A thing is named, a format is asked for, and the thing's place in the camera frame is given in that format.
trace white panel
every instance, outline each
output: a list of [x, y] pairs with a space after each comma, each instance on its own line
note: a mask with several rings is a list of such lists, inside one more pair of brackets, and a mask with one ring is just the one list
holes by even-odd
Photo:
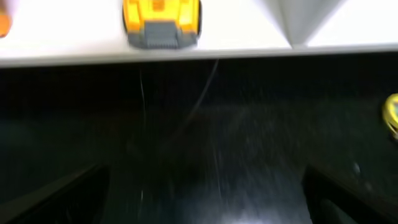
[[165, 59], [181, 55], [290, 49], [264, 0], [202, 0], [198, 46], [184, 50], [137, 50], [128, 46], [121, 0], [19, 0], [9, 35], [0, 39], [0, 65], [48, 59], [79, 63], [82, 57], [110, 61]]
[[308, 46], [398, 44], [397, 0], [349, 0], [308, 42]]
[[302, 45], [343, 0], [281, 0], [288, 39]]

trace yellow round object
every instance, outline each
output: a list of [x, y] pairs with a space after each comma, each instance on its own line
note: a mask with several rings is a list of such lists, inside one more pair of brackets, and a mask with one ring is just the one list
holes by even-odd
[[383, 107], [383, 119], [392, 132], [392, 136], [398, 139], [398, 93], [387, 98]]

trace orange object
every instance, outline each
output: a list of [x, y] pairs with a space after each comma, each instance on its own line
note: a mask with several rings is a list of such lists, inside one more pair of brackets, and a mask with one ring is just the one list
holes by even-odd
[[7, 14], [6, 3], [0, 0], [0, 37], [5, 37], [11, 28], [11, 17]]
[[200, 0], [123, 0], [123, 22], [132, 45], [181, 48], [197, 42]]

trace white shelf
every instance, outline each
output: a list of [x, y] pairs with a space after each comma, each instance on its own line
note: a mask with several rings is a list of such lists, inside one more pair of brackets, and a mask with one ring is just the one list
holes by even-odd
[[19, 0], [9, 35], [0, 40], [0, 66], [82, 61], [166, 60], [290, 49], [262, 0], [202, 0], [196, 47], [138, 50], [128, 45], [121, 0]]
[[0, 67], [398, 50], [397, 0], [202, 0], [202, 35], [183, 50], [130, 47], [122, 0], [8, 1]]

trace black glossy surface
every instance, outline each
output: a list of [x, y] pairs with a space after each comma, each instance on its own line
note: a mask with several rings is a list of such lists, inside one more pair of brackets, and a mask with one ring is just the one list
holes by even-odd
[[311, 223], [309, 162], [396, 202], [398, 145], [380, 118], [396, 61], [222, 60], [179, 134], [212, 60], [3, 70], [0, 203], [95, 162], [111, 165], [103, 223]]

